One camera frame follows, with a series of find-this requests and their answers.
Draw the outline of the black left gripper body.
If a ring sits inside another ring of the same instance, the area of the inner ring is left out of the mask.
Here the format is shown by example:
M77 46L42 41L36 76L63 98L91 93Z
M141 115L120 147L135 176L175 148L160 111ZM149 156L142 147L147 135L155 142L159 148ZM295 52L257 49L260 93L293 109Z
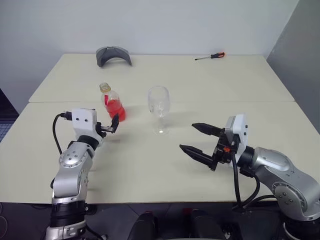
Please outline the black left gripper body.
M112 128L110 126L102 126L100 122L96 123L95 130L101 137L105 137L107 133L112 133Z

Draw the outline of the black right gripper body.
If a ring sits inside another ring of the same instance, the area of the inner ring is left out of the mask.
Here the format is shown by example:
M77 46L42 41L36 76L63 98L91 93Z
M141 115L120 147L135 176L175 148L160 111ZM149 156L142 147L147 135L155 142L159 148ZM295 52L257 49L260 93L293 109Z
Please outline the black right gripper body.
M233 164L238 151L237 134L230 133L230 131L222 128L217 137L219 137L219 139L213 151L212 163L209 166L212 171L216 170L218 163Z

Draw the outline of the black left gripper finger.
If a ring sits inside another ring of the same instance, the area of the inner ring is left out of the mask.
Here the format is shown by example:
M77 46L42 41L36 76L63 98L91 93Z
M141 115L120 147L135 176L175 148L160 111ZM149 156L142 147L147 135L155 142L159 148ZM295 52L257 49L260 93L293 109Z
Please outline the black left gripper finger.
M110 129L111 129L111 133L115 133L117 128L118 128L118 125L119 125L119 121L120 121L120 116L118 113L116 113L114 115L114 117L112 118L112 121L111 121L111 126L110 126Z

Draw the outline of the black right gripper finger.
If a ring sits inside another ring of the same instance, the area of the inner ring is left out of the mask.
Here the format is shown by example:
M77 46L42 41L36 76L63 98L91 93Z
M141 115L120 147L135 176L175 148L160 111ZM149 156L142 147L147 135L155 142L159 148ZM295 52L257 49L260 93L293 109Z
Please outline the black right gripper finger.
M193 123L191 126L194 127L195 129L197 129L198 131L200 131L201 133L209 135L209 136L220 137L224 133L223 128L209 125L207 123L199 123L198 122L198 123Z
M189 145L179 145L180 149L193 160L208 166L212 171L216 170L216 161L210 155L203 153L202 150Z

